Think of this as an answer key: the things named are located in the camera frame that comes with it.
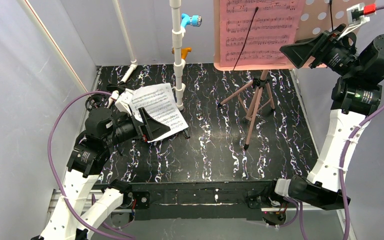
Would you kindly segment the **white sheet music page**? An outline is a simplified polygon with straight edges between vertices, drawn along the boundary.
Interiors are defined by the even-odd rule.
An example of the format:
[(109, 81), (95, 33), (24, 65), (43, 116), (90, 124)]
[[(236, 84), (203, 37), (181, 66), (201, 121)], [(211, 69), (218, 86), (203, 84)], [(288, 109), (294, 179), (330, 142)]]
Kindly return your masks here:
[(169, 83), (140, 87), (133, 92), (129, 107), (135, 119), (141, 122), (140, 108), (144, 108), (150, 117), (161, 123), (169, 122), (180, 114)]
[(163, 123), (167, 126), (170, 127), (170, 131), (163, 134), (162, 136), (158, 137), (156, 140), (152, 140), (152, 141), (146, 141), (147, 143), (151, 143), (151, 142), (155, 142), (155, 141), (159, 141), (159, 140), (162, 140), (166, 137), (169, 137), (171, 135), (174, 135), (184, 129), (186, 129), (188, 127), (184, 117), (182, 116), (180, 110), (179, 110), (179, 115), (177, 115), (176, 117), (171, 117), (170, 118), (170, 121), (166, 122), (166, 123)]

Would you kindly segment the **pink music stand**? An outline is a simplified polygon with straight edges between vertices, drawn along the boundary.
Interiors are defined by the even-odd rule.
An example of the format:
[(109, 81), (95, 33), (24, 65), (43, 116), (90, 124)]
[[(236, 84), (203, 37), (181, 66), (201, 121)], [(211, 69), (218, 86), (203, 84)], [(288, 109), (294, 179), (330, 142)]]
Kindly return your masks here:
[[(220, 66), (220, 1), (214, 1), (214, 34), (215, 34), (215, 54), (214, 67), (219, 71), (245, 71), (245, 70), (271, 70), (271, 69), (292, 69), (294, 65), (287, 60), (284, 64), (266, 64), (266, 65), (241, 65), (234, 67)], [(327, 13), (330, 2), (328, 0), (306, 0), (302, 10), (300, 22), (294, 40), (302, 40), (310, 35), (316, 35), (315, 29), (324, 30), (328, 26), (325, 17), (319, 15)]]

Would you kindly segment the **pink sheet music page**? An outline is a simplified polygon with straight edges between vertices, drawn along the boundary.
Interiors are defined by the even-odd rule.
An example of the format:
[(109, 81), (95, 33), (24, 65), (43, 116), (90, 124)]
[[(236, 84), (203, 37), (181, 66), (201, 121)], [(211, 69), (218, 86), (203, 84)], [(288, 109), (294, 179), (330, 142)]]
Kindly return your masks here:
[(280, 47), (292, 44), (305, 7), (303, 0), (221, 0), (221, 67), (285, 64)]

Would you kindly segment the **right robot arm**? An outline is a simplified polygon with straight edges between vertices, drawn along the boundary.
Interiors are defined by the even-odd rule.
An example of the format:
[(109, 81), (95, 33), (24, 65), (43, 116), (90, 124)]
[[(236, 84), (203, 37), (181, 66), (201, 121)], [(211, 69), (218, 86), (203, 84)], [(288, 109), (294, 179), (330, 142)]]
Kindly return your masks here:
[(375, 37), (360, 53), (357, 37), (325, 31), (280, 47), (280, 51), (301, 68), (326, 65), (339, 75), (332, 89), (329, 128), (319, 157), (308, 176), (275, 179), (267, 195), (278, 202), (302, 201), (322, 210), (347, 209), (351, 199), (345, 178), (358, 140), (377, 113), (384, 80), (384, 34)]

